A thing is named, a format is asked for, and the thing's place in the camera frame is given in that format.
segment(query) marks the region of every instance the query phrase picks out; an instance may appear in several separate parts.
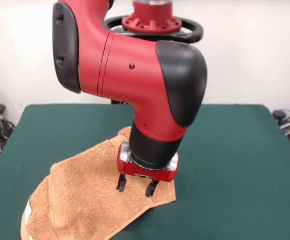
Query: towel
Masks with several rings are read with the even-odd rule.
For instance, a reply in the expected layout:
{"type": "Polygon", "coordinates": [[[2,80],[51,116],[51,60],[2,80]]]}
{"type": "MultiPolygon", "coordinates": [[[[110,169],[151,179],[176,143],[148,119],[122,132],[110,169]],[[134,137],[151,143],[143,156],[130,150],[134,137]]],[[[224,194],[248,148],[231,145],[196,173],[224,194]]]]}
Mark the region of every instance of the towel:
{"type": "Polygon", "coordinates": [[[117,188],[117,154],[130,127],[77,156],[52,166],[30,196],[21,220],[22,240],[107,240],[148,209],[176,200],[174,182],[160,182],[145,197],[150,179],[126,176],[117,188]]]}

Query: red flange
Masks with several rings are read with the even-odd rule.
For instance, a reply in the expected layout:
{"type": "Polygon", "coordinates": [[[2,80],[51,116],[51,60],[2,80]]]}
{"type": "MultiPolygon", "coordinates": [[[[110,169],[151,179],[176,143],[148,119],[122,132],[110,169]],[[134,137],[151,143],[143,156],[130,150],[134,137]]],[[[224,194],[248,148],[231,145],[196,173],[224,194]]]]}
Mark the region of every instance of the red flange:
{"type": "Polygon", "coordinates": [[[124,17],[124,28],[135,33],[169,34],[177,32],[182,22],[173,17],[172,0],[134,0],[134,13],[124,17]]]}

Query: white wall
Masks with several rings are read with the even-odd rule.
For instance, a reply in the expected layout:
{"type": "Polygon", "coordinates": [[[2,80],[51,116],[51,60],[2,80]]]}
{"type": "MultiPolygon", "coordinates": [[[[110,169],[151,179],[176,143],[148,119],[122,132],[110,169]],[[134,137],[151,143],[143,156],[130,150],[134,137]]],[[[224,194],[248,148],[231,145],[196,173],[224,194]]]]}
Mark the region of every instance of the white wall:
{"type": "MultiPolygon", "coordinates": [[[[109,102],[58,83],[51,45],[54,2],[0,0],[0,103],[15,123],[30,104],[109,102]]],[[[131,0],[116,0],[108,17],[130,11],[131,0]]],[[[290,0],[174,0],[174,12],[205,29],[195,45],[209,69],[205,103],[290,108],[290,0]]]]}

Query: black ring handle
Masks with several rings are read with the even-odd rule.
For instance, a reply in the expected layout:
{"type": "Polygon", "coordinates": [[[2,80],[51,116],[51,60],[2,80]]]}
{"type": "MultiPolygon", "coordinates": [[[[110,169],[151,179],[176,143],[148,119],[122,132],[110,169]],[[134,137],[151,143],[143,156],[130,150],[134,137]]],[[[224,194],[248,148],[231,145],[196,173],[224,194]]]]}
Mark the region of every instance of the black ring handle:
{"type": "Polygon", "coordinates": [[[112,31],[112,28],[122,26],[121,21],[126,16],[117,16],[113,18],[109,18],[104,21],[104,28],[117,33],[122,34],[127,37],[143,39],[147,41],[157,42],[160,40],[164,41],[174,41],[180,42],[185,44],[194,44],[199,42],[204,34],[204,30],[200,24],[196,23],[195,21],[191,21],[185,18],[178,18],[182,21],[182,27],[188,29],[192,32],[190,33],[182,33],[182,32],[175,32],[175,33],[167,33],[167,34],[152,34],[152,33],[140,33],[140,32],[130,32],[126,29],[122,31],[112,31]]]}

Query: hole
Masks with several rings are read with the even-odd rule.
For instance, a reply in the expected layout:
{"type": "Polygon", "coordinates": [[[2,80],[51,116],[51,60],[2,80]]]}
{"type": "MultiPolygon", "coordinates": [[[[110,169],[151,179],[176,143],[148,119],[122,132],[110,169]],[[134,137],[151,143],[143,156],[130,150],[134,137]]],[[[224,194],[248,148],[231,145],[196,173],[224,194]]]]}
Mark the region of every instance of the hole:
{"type": "Polygon", "coordinates": [[[58,18],[56,18],[56,24],[62,25],[64,22],[64,15],[60,15],[58,18]]]}
{"type": "Polygon", "coordinates": [[[60,66],[61,68],[64,66],[64,60],[65,60],[65,58],[63,56],[57,56],[55,58],[55,60],[56,60],[56,64],[58,66],[60,66]]]}

